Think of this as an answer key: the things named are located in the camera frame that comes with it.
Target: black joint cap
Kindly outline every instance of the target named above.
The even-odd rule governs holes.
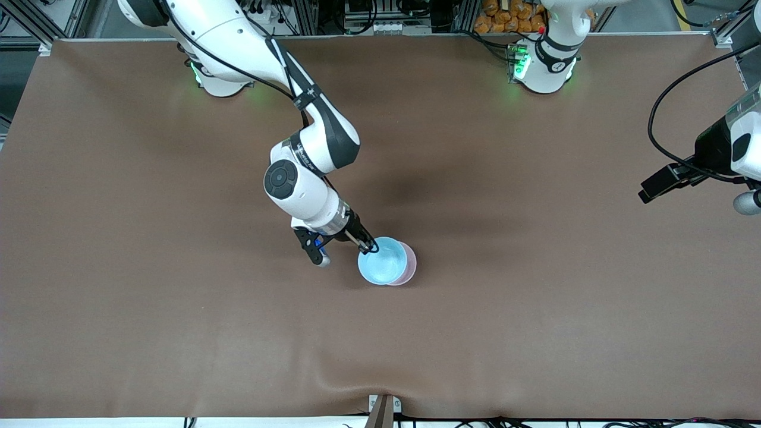
[[[264,174],[264,190],[273,198],[283,200],[293,194],[297,179],[296,165],[281,159],[267,168]]]
[[[750,134],[743,134],[732,143],[732,162],[737,162],[748,153],[750,147]]]

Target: black cable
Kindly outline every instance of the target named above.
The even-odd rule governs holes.
[[[265,35],[265,37],[266,37],[267,39],[272,39],[272,35],[271,35],[270,33],[267,33],[267,30],[265,30],[265,29],[264,29],[264,27],[262,27],[261,25],[259,25],[259,23],[258,23],[258,22],[256,22],[256,21],[254,21],[253,19],[251,19],[251,18],[250,18],[248,15],[246,15],[246,19],[247,19],[247,20],[248,20],[248,21],[249,21],[251,24],[253,24],[253,25],[255,25],[257,28],[259,28],[259,29],[262,31],[262,33],[264,33],[264,35]],[[294,92],[294,90],[293,90],[293,81],[291,80],[291,70],[290,70],[290,68],[288,67],[288,63],[285,63],[285,64],[283,65],[283,67],[285,68],[285,77],[287,77],[287,78],[288,78],[288,89],[290,89],[290,90],[291,90],[291,96],[293,97],[293,94],[294,94],[295,92]],[[301,125],[302,125],[302,127],[303,127],[303,128],[306,128],[307,126],[309,126],[309,119],[307,119],[307,114],[306,114],[306,113],[305,113],[303,110],[301,111]]]
[[[650,142],[653,143],[653,146],[661,153],[666,155],[669,159],[672,161],[677,162],[678,164],[687,167],[693,171],[699,172],[700,174],[705,175],[706,177],[713,178],[715,180],[724,181],[725,183],[733,183],[733,184],[742,184],[745,183],[744,177],[725,177],[723,175],[714,174],[711,171],[708,171],[706,169],[696,167],[693,164],[687,163],[684,159],[680,158],[679,156],[676,156],[669,152],[668,150],[664,149],[663,146],[661,146],[658,141],[655,139],[655,136],[653,135],[653,122],[655,121],[655,113],[658,111],[658,106],[661,105],[661,102],[663,99],[668,95],[669,92],[671,92],[672,89],[674,89],[679,83],[682,83],[683,81],[687,80],[691,75],[694,75],[695,73],[707,69],[711,65],[718,64],[721,61],[724,61],[726,59],[733,58],[736,55],[740,55],[741,53],[751,50],[754,47],[758,46],[758,42],[751,44],[750,46],[746,46],[744,48],[740,48],[738,50],[733,50],[732,52],[726,53],[722,56],[719,56],[718,58],[712,59],[711,61],[706,62],[705,64],[698,65],[694,69],[688,71],[687,73],[683,74],[681,77],[679,77],[677,80],[675,80],[671,85],[666,88],[665,91],[661,93],[661,95],[658,97],[658,99],[655,101],[655,104],[653,104],[653,108],[650,111],[650,118],[648,119],[648,138],[650,139]]]
[[[738,14],[744,14],[745,12],[750,12],[750,11],[752,11],[752,10],[753,10],[755,7],[756,7],[756,3],[753,3],[753,4],[752,4],[752,5],[750,5],[750,6],[747,6],[747,7],[745,7],[745,8],[742,8],[742,9],[740,9],[739,11],[737,11],[737,13],[738,13]]]
[[[455,4],[452,4],[452,7],[447,9],[447,14],[445,15],[447,19],[446,24],[439,24],[439,25],[431,25],[428,28],[448,28],[445,33],[451,32],[452,23],[454,23],[454,8]]]
[[[532,428],[524,423],[525,420],[511,419],[507,417],[500,417],[499,420],[503,426],[509,424],[512,428]]]
[[[688,25],[690,25],[690,26],[692,26],[692,27],[699,27],[699,28],[707,28],[707,27],[711,27],[711,25],[713,24],[713,21],[715,21],[715,19],[714,19],[713,21],[704,22],[704,23],[702,23],[702,24],[700,24],[700,23],[698,23],[698,22],[695,22],[695,21],[690,21],[689,19],[687,19],[687,17],[686,17],[686,16],[684,16],[684,15],[682,14],[682,12],[679,10],[679,8],[677,7],[677,2],[679,2],[679,1],[681,1],[681,0],[670,0],[670,2],[671,2],[671,8],[673,9],[673,12],[674,12],[675,14],[677,14],[677,18],[679,18],[679,19],[680,19],[682,22],[684,22],[684,23],[686,23],[686,24],[688,24]],[[747,6],[747,7],[745,7],[745,8],[742,8],[742,9],[736,10],[736,11],[734,11],[734,12],[730,12],[730,13],[729,13],[729,14],[727,14],[727,15],[730,15],[730,21],[732,21],[733,19],[737,18],[737,16],[738,16],[739,14],[743,14],[743,13],[745,13],[745,12],[748,12],[748,11],[752,11],[752,10],[753,10],[753,8],[754,8],[755,6],[756,6],[756,5],[755,5],[755,4],[753,4],[753,5],[751,5],[751,6]]]
[[[686,24],[689,24],[689,25],[691,25],[693,27],[706,28],[706,27],[710,27],[711,26],[711,24],[708,23],[708,22],[704,22],[702,24],[698,24],[697,22],[692,22],[689,19],[687,19],[686,16],[682,15],[682,12],[680,12],[679,8],[677,7],[677,2],[680,2],[680,1],[681,0],[670,0],[670,2],[671,2],[671,8],[673,9],[673,12],[675,14],[677,14],[677,17],[680,20],[682,20],[682,22],[685,22]]]
[[[481,419],[479,422],[486,424],[488,428],[504,428],[505,419],[502,417],[496,417],[492,419]]]
[[[694,417],[687,420],[680,420],[674,423],[662,423],[659,420],[647,420],[644,422],[645,425],[641,425],[638,422],[610,422],[606,423],[603,428],[613,428],[614,426],[620,426],[622,428],[642,428],[644,426],[648,426],[650,428],[674,428],[675,426],[683,425],[685,423],[712,423],[714,425],[728,426],[729,428],[743,428],[742,425],[731,422],[729,420],[716,420],[708,417]]]
[[[467,34],[468,36],[470,36],[470,38],[474,39],[475,41],[480,42],[489,51],[489,53],[491,53],[497,59],[499,59],[501,61],[504,61],[504,62],[510,62],[511,61],[509,58],[507,58],[505,56],[501,56],[501,55],[499,55],[499,53],[497,53],[494,50],[492,50],[492,47],[495,47],[495,48],[499,48],[499,49],[502,49],[503,51],[505,51],[508,48],[507,44],[503,45],[503,44],[500,44],[500,43],[490,42],[487,39],[481,37],[480,34],[474,33],[472,31],[468,31],[468,30],[455,30],[454,33]],[[524,39],[532,41],[534,43],[539,41],[538,39],[537,40],[531,39],[531,38],[527,37],[525,34],[518,33],[517,31],[510,31],[510,33],[515,33],[515,34],[523,37]]]
[[[323,175],[323,181],[325,182],[325,184],[330,186],[331,189],[333,189],[333,190],[336,189],[335,187],[333,187],[333,183],[330,182],[330,179],[328,178],[328,176]]]
[[[294,36],[298,36],[299,33],[296,31],[296,28],[291,24],[291,20],[288,19],[288,16],[285,14],[285,8],[283,8],[283,4],[280,0],[273,0],[272,2],[275,5],[275,9],[277,9],[278,13],[280,14],[280,17],[283,18],[283,21],[285,22],[286,27],[293,33]]]
[[[356,36],[358,34],[362,34],[367,30],[370,30],[373,25],[375,24],[375,20],[378,16],[378,5],[375,2],[376,0],[368,0],[370,2],[369,8],[368,8],[368,22],[365,23],[365,25],[362,27],[360,31],[350,31],[346,30],[346,28],[341,24],[339,19],[341,17],[345,17],[345,12],[342,6],[343,0],[335,0],[333,3],[333,23],[338,27],[339,30],[343,34],[347,34],[349,36]]]
[[[0,33],[5,31],[6,28],[8,28],[8,25],[11,23],[11,16],[6,15],[5,12],[0,11]]]
[[[289,93],[288,93],[288,92],[287,92],[285,89],[283,89],[283,88],[280,88],[279,86],[277,86],[277,85],[274,85],[274,84],[272,84],[272,83],[270,83],[270,82],[268,82],[268,81],[266,81],[266,80],[264,80],[264,79],[262,79],[262,78],[258,78],[258,77],[256,77],[255,75],[252,75],[252,74],[251,74],[251,73],[249,73],[249,72],[245,72],[244,70],[241,70],[241,69],[239,69],[239,68],[238,68],[238,67],[236,67],[235,65],[232,65],[232,64],[230,64],[230,63],[229,63],[229,62],[227,62],[227,61],[224,61],[223,59],[221,59],[221,58],[219,58],[218,56],[214,55],[213,53],[209,52],[209,51],[208,51],[208,50],[207,50],[205,47],[203,47],[203,46],[199,45],[199,44],[198,44],[198,43],[197,43],[195,40],[193,40],[193,39],[191,39],[191,38],[190,38],[190,36],[188,35],[188,33],[185,31],[185,29],[184,29],[184,28],[182,28],[182,27],[181,27],[181,26],[180,26],[180,25],[177,23],[177,20],[176,20],[176,19],[174,19],[174,15],[173,15],[173,14],[171,13],[171,11],[170,11],[169,5],[167,4],[167,0],[161,0],[161,4],[162,4],[162,5],[164,5],[164,7],[167,9],[167,11],[169,11],[169,13],[168,13],[168,15],[169,15],[169,19],[170,19],[170,21],[172,21],[172,24],[175,26],[175,28],[177,29],[177,31],[178,31],[178,32],[179,32],[179,33],[180,33],[180,34],[181,34],[183,37],[185,37],[185,39],[188,41],[188,43],[192,44],[192,45],[193,45],[193,47],[195,47],[196,49],[198,49],[198,50],[200,50],[201,52],[205,53],[205,54],[206,54],[207,56],[209,56],[211,59],[214,59],[216,62],[219,62],[220,64],[224,65],[225,67],[228,67],[229,69],[231,69],[231,70],[234,70],[234,71],[236,71],[236,72],[238,72],[238,73],[240,73],[240,74],[242,74],[242,75],[244,75],[244,76],[246,76],[246,77],[248,77],[248,78],[251,78],[251,79],[253,79],[253,80],[255,80],[255,81],[258,81],[258,82],[259,82],[259,83],[261,83],[262,85],[265,85],[265,86],[269,86],[269,87],[271,87],[272,89],[276,90],[277,92],[280,92],[281,94],[283,94],[283,95],[285,95],[286,97],[288,97],[288,99],[289,99],[289,100],[293,101],[293,99],[294,99],[294,96],[292,95],[292,92],[293,92],[293,88],[291,88],[291,94],[289,94]],[[252,20],[252,19],[251,19],[251,18],[249,18],[248,16],[246,16],[246,18],[248,19],[248,21],[249,21],[249,22],[251,22],[252,24],[255,24],[257,27],[259,27],[259,28],[260,28],[260,30],[264,31],[264,29],[263,29],[263,28],[262,28],[260,25],[258,25],[258,24],[257,24],[257,23],[256,23],[254,20]],[[271,35],[269,35],[269,33],[267,33],[266,31],[264,31],[264,34],[266,35],[266,37],[272,37],[272,36],[271,36]],[[285,73],[286,73],[286,74],[288,74],[288,80],[290,81],[290,80],[291,80],[291,76],[290,76],[290,74],[288,73],[288,68],[286,68],[286,69],[285,69]],[[303,111],[301,112],[301,122],[304,124],[304,127],[306,127],[307,125],[309,125],[309,121],[307,120],[307,115],[306,115],[306,113],[304,113]]]
[[[333,238],[335,238],[335,237],[336,237],[335,235],[332,235],[332,236],[324,236],[324,235],[321,235],[321,236],[322,236],[324,239],[323,239],[323,241],[322,241],[320,244],[318,244],[318,245],[316,245],[316,246],[315,246],[315,247],[317,248],[317,250],[319,250],[319,249],[321,249],[321,248],[325,247],[326,245],[328,245],[328,242],[331,242],[331,241],[333,240]]]
[[[378,251],[381,250],[381,246],[378,245],[378,243],[375,241],[375,237],[373,235],[370,235],[368,232],[368,236],[370,236],[370,239],[372,239],[372,243],[370,244],[370,248],[368,249],[368,253],[370,254],[376,254]]]
[[[431,14],[431,6],[428,6],[424,10],[413,11],[413,10],[405,9],[404,7],[402,7],[402,1],[403,0],[396,0],[396,8],[399,9],[400,12],[410,16],[411,18],[422,18],[424,16],[428,16],[429,14]]]

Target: metal frame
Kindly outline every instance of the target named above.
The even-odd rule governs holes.
[[[614,13],[616,13],[616,8],[618,6],[610,6],[605,8],[603,13],[600,14],[599,17],[597,17],[597,25],[594,26],[594,30],[592,30],[594,33],[599,33],[605,28],[606,25],[608,25],[608,21],[610,21],[610,18],[613,16]]]
[[[11,118],[5,116],[3,113],[0,113],[0,125],[5,126],[6,128],[11,127]]]
[[[375,2],[374,10],[375,20],[374,27],[369,30],[367,35],[383,35],[383,34],[431,34],[431,14],[423,14],[421,16],[411,16],[405,12],[402,12],[397,6],[395,0],[373,0]],[[365,25],[368,21],[369,11],[351,11],[349,3],[344,2],[344,25],[346,29],[357,31],[359,28]],[[388,30],[380,27],[384,24],[401,24],[398,29]]]
[[[454,19],[452,20],[452,32],[456,30],[473,30],[473,24],[481,12],[480,0],[463,0],[459,6],[456,6]]]
[[[738,10],[742,10],[750,5],[753,0],[746,0],[739,8]],[[748,21],[748,18],[753,16],[753,9],[751,8],[749,11],[743,12],[742,14],[738,15],[737,18],[733,19],[732,21],[728,21],[723,23],[719,28],[716,28],[713,30],[713,38],[714,38],[714,44],[716,47],[731,47],[732,45],[732,34],[734,34],[735,31],[737,31],[738,28],[742,27],[743,24],[745,24],[746,21]]]
[[[375,400],[371,397],[370,416],[365,428],[393,428],[393,414],[397,398],[390,395],[381,395]]]
[[[298,30],[302,36],[317,35],[317,3],[312,0],[293,0]]]
[[[56,24],[31,0],[0,0],[0,8],[21,26],[29,37],[2,37],[3,50],[36,50],[42,44],[48,49],[55,39],[76,37],[82,15],[90,0],[75,0],[64,29]]]

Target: brown table cover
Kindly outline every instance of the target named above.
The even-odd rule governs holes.
[[[299,126],[262,85],[195,86],[174,43],[58,42],[0,153],[0,416],[761,418],[761,219],[707,182],[645,206],[646,122],[707,36],[590,37],[539,96],[464,37],[284,42],[362,139],[331,175],[411,245],[400,288],[313,267],[262,189]],[[676,153],[732,62],[655,129]]]

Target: pink cup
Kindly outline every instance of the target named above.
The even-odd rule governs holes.
[[[404,242],[400,241],[400,244],[404,248],[405,254],[407,254],[407,267],[404,269],[404,272],[402,273],[402,276],[399,277],[399,279],[388,284],[390,286],[401,286],[402,284],[412,279],[412,276],[415,275],[415,269],[417,269],[418,266],[418,259],[415,257],[415,251],[413,251],[412,248],[410,248],[409,245],[405,244]]]

